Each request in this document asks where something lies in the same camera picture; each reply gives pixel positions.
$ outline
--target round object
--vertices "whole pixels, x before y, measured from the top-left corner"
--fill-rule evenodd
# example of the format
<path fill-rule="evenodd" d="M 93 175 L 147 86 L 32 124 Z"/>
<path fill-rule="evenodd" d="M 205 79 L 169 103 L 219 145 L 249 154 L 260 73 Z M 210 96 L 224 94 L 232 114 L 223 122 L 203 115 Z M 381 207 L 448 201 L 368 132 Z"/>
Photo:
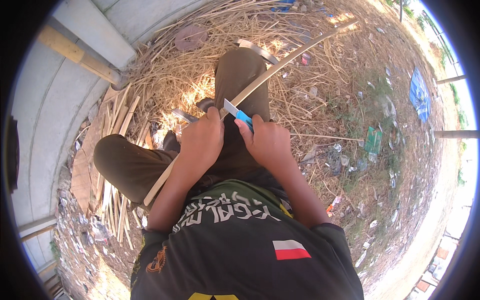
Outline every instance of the round object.
<path fill-rule="evenodd" d="M 205 28 L 195 25 L 181 29 L 175 36 L 175 46 L 180 51 L 190 51 L 199 47 L 200 42 L 208 39 L 208 32 Z"/>

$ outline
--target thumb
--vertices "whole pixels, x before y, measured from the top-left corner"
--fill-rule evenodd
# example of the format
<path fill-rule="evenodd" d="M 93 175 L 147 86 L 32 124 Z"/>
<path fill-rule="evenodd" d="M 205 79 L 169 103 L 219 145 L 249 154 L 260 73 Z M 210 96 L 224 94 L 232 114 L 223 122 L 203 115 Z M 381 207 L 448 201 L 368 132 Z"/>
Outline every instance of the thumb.
<path fill-rule="evenodd" d="M 248 125 L 240 119 L 235 119 L 235 124 L 239 127 L 239 131 L 245 142 L 245 145 L 247 147 L 251 146 L 253 144 L 253 132 L 250 131 Z"/>

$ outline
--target leg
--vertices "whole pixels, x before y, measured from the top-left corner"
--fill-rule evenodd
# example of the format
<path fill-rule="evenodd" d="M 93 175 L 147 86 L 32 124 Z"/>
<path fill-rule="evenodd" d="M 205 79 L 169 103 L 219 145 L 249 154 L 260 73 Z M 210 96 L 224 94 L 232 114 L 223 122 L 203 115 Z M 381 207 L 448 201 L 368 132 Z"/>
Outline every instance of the leg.
<path fill-rule="evenodd" d="M 112 134 L 95 146 L 97 170 L 132 202 L 142 204 L 156 180 L 177 155 L 174 151 L 148 150 Z"/>
<path fill-rule="evenodd" d="M 215 107 L 223 107 L 226 98 L 231 101 L 245 87 L 265 72 L 265 63 L 260 55 L 249 48 L 237 48 L 225 53 L 216 68 Z M 270 120 L 268 107 L 268 85 L 263 83 L 238 106 L 248 116 L 258 114 L 264 121 Z M 260 168 L 245 148 L 234 117 L 227 115 L 224 120 L 225 139 L 217 162 L 207 174 L 218 175 L 222 179 L 242 179 L 246 174 Z"/>

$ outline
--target red and white flag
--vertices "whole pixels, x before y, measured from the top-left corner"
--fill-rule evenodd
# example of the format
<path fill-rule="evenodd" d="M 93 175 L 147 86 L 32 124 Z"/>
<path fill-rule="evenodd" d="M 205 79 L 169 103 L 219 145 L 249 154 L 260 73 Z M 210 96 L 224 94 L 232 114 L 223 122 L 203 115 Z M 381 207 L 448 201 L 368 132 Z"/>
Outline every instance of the red and white flag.
<path fill-rule="evenodd" d="M 312 258 L 305 247 L 296 240 L 273 240 L 277 260 Z"/>

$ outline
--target box cutter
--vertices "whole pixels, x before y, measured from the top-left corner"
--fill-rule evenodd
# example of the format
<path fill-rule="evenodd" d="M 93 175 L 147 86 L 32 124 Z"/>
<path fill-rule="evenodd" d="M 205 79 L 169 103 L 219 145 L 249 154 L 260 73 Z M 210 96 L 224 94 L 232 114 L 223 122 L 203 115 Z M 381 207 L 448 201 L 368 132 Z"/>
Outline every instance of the box cutter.
<path fill-rule="evenodd" d="M 248 125 L 248 128 L 250 129 L 250 131 L 253 132 L 252 119 L 249 116 L 247 116 L 243 111 L 233 106 L 233 104 L 231 104 L 230 101 L 226 99 L 223 100 L 223 107 L 225 107 L 225 109 L 229 113 L 231 113 L 236 119 L 240 119 L 244 121 Z"/>

